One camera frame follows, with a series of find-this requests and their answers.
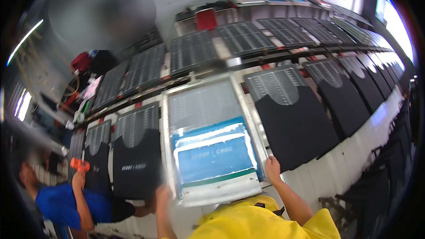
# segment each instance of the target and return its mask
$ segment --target red bag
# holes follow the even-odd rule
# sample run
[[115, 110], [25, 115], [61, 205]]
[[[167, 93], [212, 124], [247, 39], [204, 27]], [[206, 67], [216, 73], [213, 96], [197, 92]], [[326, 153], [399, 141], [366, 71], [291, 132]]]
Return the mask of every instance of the red bag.
[[84, 73], [90, 66], [91, 61], [92, 59], [88, 56], [88, 53], [82, 52], [72, 61], [71, 66], [78, 69], [80, 73]]

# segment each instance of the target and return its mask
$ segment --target orange heat gun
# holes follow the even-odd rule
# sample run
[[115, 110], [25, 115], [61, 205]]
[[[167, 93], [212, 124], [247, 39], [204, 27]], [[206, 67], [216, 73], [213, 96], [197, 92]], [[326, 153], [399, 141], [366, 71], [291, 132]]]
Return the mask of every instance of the orange heat gun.
[[78, 172], [98, 172], [99, 168], [96, 166], [90, 166], [88, 161], [83, 161], [73, 157], [71, 159], [71, 167], [76, 169]]

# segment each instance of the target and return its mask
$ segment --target red chair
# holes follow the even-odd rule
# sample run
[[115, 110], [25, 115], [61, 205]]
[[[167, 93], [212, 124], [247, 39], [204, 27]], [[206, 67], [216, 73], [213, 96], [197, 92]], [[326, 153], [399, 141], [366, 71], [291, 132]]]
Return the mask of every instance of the red chair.
[[213, 30], [217, 26], [217, 19], [215, 17], [215, 10], [207, 8], [195, 13], [195, 20], [198, 30], [208, 29]]

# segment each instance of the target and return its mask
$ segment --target bright window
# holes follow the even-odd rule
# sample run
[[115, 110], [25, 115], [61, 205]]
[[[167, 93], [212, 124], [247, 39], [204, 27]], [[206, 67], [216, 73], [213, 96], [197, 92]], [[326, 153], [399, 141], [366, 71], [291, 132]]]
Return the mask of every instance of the bright window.
[[385, 24], [391, 35], [396, 39], [397, 43], [403, 49], [407, 57], [413, 63], [412, 44], [407, 34], [407, 30], [401, 21], [400, 15], [391, 4], [390, 0], [377, 0], [375, 16]]
[[22, 91], [15, 108], [15, 116], [18, 115], [18, 119], [21, 121], [24, 121], [31, 101], [31, 94], [29, 94], [29, 92], [25, 93], [25, 91], [26, 89]]

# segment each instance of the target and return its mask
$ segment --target blue shirt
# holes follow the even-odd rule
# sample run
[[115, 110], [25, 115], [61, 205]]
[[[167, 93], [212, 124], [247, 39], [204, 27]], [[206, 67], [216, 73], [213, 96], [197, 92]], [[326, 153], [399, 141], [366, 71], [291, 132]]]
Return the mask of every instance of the blue shirt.
[[[111, 198], [103, 194], [83, 190], [93, 223], [111, 222]], [[72, 186], [68, 183], [40, 189], [35, 204], [46, 219], [58, 225], [69, 226], [81, 230]]]

